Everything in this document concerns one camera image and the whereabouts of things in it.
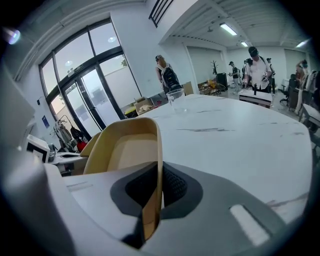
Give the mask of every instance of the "table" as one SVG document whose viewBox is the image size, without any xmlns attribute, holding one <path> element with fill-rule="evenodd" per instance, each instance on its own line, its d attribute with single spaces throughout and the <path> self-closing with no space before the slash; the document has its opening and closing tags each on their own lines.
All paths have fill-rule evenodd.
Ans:
<svg viewBox="0 0 320 256">
<path fill-rule="evenodd" d="M 175 114 L 166 104 L 142 115 L 160 127 L 164 161 L 229 179 L 287 223 L 303 212 L 312 147 L 302 123 L 223 97 L 190 94 L 185 102 L 186 113 Z"/>
<path fill-rule="evenodd" d="M 272 96 L 270 93 L 257 91 L 256 95 L 253 90 L 242 89 L 239 93 L 239 100 L 243 102 L 249 102 L 256 105 L 264 106 L 269 109 L 272 102 Z"/>
<path fill-rule="evenodd" d="M 312 106 L 307 104 L 302 105 L 302 110 L 299 117 L 299 122 L 302 119 L 303 114 L 305 115 L 306 121 L 310 121 L 311 123 L 315 124 L 316 126 L 320 127 L 320 113 Z"/>
</svg>

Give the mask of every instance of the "white wall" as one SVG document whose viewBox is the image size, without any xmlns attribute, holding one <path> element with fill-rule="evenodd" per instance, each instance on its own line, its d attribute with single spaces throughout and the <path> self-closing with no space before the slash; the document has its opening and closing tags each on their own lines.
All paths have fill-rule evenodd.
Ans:
<svg viewBox="0 0 320 256">
<path fill-rule="evenodd" d="M 187 47 L 222 51 L 225 63 L 228 61 L 226 47 L 203 40 L 171 36 L 159 44 L 159 31 L 148 19 L 152 6 L 148 3 L 111 11 L 115 31 L 142 96 L 150 97 L 162 92 L 155 69 L 157 55 L 162 55 L 172 65 L 180 84 L 191 82 L 194 92 L 198 93 Z"/>
<path fill-rule="evenodd" d="M 155 0 L 149 0 L 147 2 L 149 14 L 155 2 Z M 202 0 L 174 0 L 158 24 L 156 35 L 158 43 L 163 43 L 182 22 L 190 17 L 203 4 Z"/>
<path fill-rule="evenodd" d="M 290 78 L 291 74 L 296 73 L 297 64 L 307 59 L 307 55 L 305 52 L 284 49 L 285 60 L 286 60 L 286 77 Z"/>
<path fill-rule="evenodd" d="M 22 146 L 25 130 L 35 111 L 13 81 L 3 61 L 0 67 L 0 96 L 0 143 L 3 146 Z"/>
<path fill-rule="evenodd" d="M 34 119 L 36 124 L 34 125 L 31 134 L 42 140 L 45 140 L 48 144 L 54 143 L 54 145 L 59 149 L 59 140 L 53 133 L 55 120 L 49 109 L 46 99 L 43 97 L 45 95 L 41 85 L 38 65 L 33 65 L 30 68 L 25 77 L 18 83 L 18 86 L 21 89 L 25 99 L 34 109 Z M 38 105 L 37 100 L 40 97 L 42 98 L 39 100 L 40 105 Z M 49 128 L 45 127 L 44 122 L 42 121 L 43 116 L 46 117 L 50 125 Z"/>
<path fill-rule="evenodd" d="M 271 58 L 272 67 L 275 71 L 275 84 L 280 86 L 282 84 L 282 80 L 287 78 L 287 62 L 284 48 L 276 46 L 259 46 L 257 49 L 259 51 L 259 55 L 262 56 L 266 62 L 267 58 Z M 250 58 L 248 47 L 229 50 L 227 54 L 229 61 L 234 62 L 235 66 L 240 70 L 242 70 L 244 60 Z"/>
<path fill-rule="evenodd" d="M 216 70 L 218 73 L 227 72 L 226 65 L 222 60 L 222 53 L 219 50 L 189 47 L 188 51 L 191 57 L 193 69 L 198 84 L 209 79 L 213 79 L 213 68 L 211 62 L 215 61 Z"/>
</svg>

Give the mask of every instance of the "white device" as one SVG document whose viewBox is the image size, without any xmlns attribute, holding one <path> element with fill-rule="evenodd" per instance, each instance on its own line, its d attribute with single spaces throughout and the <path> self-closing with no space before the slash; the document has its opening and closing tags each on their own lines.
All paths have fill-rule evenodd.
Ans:
<svg viewBox="0 0 320 256">
<path fill-rule="evenodd" d="M 48 163 L 50 148 L 44 140 L 29 134 L 24 149 L 36 155 L 42 162 Z"/>
</svg>

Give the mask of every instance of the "black cap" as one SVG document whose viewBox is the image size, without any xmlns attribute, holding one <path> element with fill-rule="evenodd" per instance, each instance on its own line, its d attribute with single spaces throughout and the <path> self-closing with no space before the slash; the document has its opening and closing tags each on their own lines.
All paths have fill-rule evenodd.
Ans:
<svg viewBox="0 0 320 256">
<path fill-rule="evenodd" d="M 255 57 L 258 55 L 258 49 L 254 46 L 249 47 L 248 52 L 251 57 Z"/>
</svg>

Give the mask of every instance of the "beige chair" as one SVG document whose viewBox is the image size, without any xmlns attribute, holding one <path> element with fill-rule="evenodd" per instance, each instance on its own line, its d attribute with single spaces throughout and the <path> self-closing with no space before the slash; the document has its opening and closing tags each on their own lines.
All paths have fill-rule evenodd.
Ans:
<svg viewBox="0 0 320 256">
<path fill-rule="evenodd" d="M 142 210 L 145 239 L 156 230 L 161 211 L 163 155 L 157 123 L 141 117 L 110 124 L 98 136 L 83 173 L 116 171 L 147 162 L 157 162 L 158 177 L 157 187 Z"/>
</svg>

